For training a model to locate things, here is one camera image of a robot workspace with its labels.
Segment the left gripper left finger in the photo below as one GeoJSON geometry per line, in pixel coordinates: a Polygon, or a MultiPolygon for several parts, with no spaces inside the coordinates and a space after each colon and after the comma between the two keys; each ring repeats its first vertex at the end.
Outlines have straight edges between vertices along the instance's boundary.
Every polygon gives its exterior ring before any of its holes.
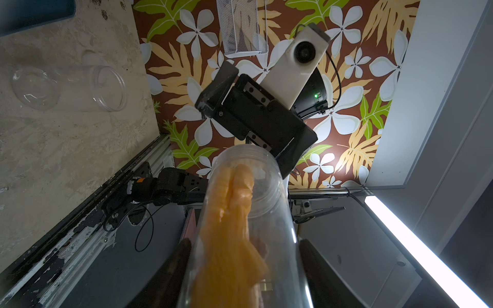
{"type": "Polygon", "coordinates": [[[183,239],[127,307],[176,307],[191,248],[190,239],[183,239]]]}

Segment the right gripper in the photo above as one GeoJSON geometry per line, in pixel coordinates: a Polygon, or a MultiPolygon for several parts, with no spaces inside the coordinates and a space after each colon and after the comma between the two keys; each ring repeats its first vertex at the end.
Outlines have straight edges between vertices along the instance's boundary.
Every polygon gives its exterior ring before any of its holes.
{"type": "Polygon", "coordinates": [[[200,93],[195,108],[237,139],[249,139],[268,151],[286,178],[317,135],[249,75],[238,73],[234,65],[224,63],[200,93]]]}

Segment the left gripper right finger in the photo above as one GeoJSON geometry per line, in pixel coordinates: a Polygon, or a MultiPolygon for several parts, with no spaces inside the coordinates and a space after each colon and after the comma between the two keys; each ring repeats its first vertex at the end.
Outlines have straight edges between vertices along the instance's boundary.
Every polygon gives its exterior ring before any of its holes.
{"type": "Polygon", "coordinates": [[[310,241],[299,250],[313,307],[365,307],[310,241]]]}

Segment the clear cookie jar front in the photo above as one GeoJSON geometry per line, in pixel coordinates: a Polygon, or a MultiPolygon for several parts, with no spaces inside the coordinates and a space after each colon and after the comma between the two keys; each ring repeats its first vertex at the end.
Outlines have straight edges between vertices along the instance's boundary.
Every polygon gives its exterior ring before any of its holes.
{"type": "Polygon", "coordinates": [[[287,189],[259,146],[233,146],[214,162],[177,305],[313,305],[287,189]]]}

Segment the clear cookie jar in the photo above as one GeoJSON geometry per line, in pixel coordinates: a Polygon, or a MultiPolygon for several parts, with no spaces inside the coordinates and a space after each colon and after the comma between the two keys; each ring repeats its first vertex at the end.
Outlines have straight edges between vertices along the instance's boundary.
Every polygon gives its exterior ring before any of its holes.
{"type": "Polygon", "coordinates": [[[287,189],[259,146],[233,146],[214,162],[177,305],[313,305],[287,189]]]}
{"type": "Polygon", "coordinates": [[[127,105],[121,75],[109,66],[20,67],[12,76],[17,98],[32,109],[119,112],[127,105]]]}

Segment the clear jar lid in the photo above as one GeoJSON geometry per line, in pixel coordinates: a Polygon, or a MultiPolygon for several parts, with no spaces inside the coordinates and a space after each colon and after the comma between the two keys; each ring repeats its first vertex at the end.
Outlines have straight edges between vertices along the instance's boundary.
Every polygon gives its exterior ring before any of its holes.
{"type": "Polygon", "coordinates": [[[91,50],[86,50],[82,53],[81,63],[83,65],[106,65],[105,59],[99,54],[91,50]]]}

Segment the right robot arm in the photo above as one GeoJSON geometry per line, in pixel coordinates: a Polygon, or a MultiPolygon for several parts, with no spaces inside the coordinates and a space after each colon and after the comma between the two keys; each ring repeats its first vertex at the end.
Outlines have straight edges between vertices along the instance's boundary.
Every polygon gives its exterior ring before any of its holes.
{"type": "Polygon", "coordinates": [[[195,107],[239,140],[268,151],[286,178],[318,140],[305,119],[336,105],[317,68],[328,55],[329,43],[317,25],[305,26],[259,83],[234,65],[223,64],[195,107]]]}

